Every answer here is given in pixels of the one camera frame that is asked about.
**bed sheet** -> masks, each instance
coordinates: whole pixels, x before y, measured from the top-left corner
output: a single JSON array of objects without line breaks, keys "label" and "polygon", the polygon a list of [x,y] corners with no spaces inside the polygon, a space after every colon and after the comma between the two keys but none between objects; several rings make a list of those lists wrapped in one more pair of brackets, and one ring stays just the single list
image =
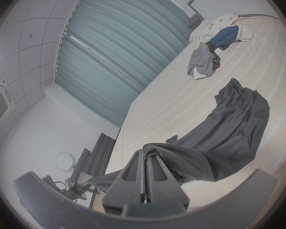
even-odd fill
[{"label": "bed sheet", "polygon": [[199,125],[216,107],[214,96],[231,78],[267,99],[270,118],[255,159],[236,174],[217,182],[191,181],[182,185],[190,207],[209,204],[239,186],[261,168],[269,173],[286,159],[286,28],[271,17],[239,18],[253,38],[236,42],[221,53],[221,67],[209,78],[187,75],[195,40],[133,101],[118,136],[106,173],[122,169],[134,151],[146,143],[180,138]]}]

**headboard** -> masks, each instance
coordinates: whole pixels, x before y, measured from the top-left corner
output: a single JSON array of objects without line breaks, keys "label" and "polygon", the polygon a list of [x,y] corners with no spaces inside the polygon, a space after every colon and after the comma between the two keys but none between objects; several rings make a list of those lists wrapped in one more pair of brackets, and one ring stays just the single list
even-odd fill
[{"label": "headboard", "polygon": [[279,17],[267,0],[191,0],[188,5],[202,20],[225,13],[237,13],[240,17]]}]

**mattress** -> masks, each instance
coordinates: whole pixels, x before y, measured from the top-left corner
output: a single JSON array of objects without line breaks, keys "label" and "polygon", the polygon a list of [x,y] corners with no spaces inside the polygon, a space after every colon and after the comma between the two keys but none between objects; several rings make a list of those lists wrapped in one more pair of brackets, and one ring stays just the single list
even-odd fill
[{"label": "mattress", "polygon": [[182,185],[190,207],[200,207],[225,196],[255,169],[274,173],[286,159],[286,28],[265,16],[238,18],[253,38],[236,42],[221,53],[221,67],[209,78],[187,75],[195,40],[133,101],[118,136],[106,173],[122,169],[134,151],[146,143],[180,138],[198,126],[216,107],[214,96],[231,78],[267,99],[270,118],[255,159],[236,174],[217,182],[191,181]]}]

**ceiling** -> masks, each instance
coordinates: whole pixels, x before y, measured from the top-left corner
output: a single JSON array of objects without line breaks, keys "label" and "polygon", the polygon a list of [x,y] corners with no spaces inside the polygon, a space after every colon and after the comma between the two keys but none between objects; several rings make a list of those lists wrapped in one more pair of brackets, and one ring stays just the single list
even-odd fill
[{"label": "ceiling", "polygon": [[0,127],[0,148],[20,118],[53,82],[58,42],[79,0],[19,0],[0,26],[0,81],[15,109]]}]

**curtain gap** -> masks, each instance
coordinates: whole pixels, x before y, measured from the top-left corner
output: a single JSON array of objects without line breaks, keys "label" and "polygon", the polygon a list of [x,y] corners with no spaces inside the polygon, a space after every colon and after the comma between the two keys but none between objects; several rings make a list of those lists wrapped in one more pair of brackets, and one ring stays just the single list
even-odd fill
[{"label": "curtain gap", "polygon": [[70,38],[72,38],[73,40],[75,40],[76,42],[78,42],[79,44],[81,44],[82,46],[84,46],[85,48],[89,49],[92,53],[94,53],[96,56],[100,57],[102,60],[104,60],[105,62],[107,62],[109,65],[111,65],[114,69],[116,69],[118,72],[120,72],[123,76],[125,76],[126,78],[128,78],[129,80],[131,80],[134,84],[136,84],[138,87],[140,87],[142,90],[144,90],[144,88],[142,88],[141,86],[139,86],[136,82],[134,82],[132,79],[130,79],[128,76],[126,76],[125,74],[123,74],[121,71],[119,71],[116,67],[114,67],[111,63],[109,63],[106,59],[104,59],[103,57],[101,57],[100,55],[98,55],[96,52],[92,51],[90,48],[88,48],[86,45],[84,45],[83,43],[81,43],[79,40],[75,39],[74,37],[70,36],[68,33],[64,32],[65,36],[69,36]]}]

